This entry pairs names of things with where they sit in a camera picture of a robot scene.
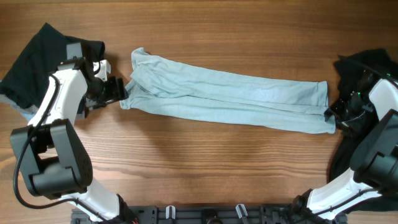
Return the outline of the light blue t-shirt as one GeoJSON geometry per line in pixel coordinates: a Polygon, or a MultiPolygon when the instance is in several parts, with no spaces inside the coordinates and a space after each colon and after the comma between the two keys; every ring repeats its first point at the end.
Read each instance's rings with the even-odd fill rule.
{"type": "Polygon", "coordinates": [[[175,62],[143,48],[131,54],[133,72],[124,110],[308,134],[333,134],[326,119],[328,85],[252,77],[175,62]]]}

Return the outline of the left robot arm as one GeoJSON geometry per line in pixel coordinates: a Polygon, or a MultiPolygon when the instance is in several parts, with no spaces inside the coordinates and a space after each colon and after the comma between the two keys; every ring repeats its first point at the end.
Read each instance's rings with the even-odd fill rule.
{"type": "Polygon", "coordinates": [[[122,197],[93,177],[90,157],[74,128],[80,105],[95,110],[125,100],[123,80],[109,76],[106,60],[93,61],[90,46],[76,42],[67,44],[66,51],[66,60],[49,73],[36,115],[11,133],[16,199],[35,210],[68,202],[91,223],[138,223],[122,197]]]}

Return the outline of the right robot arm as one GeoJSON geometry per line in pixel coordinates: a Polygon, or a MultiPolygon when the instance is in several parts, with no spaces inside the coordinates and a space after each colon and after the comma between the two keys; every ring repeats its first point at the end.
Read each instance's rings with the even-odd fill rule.
{"type": "Polygon", "coordinates": [[[325,223],[365,200],[397,196],[397,82],[383,75],[369,99],[378,124],[355,149],[349,169],[298,197],[288,217],[291,223],[325,223]]]}

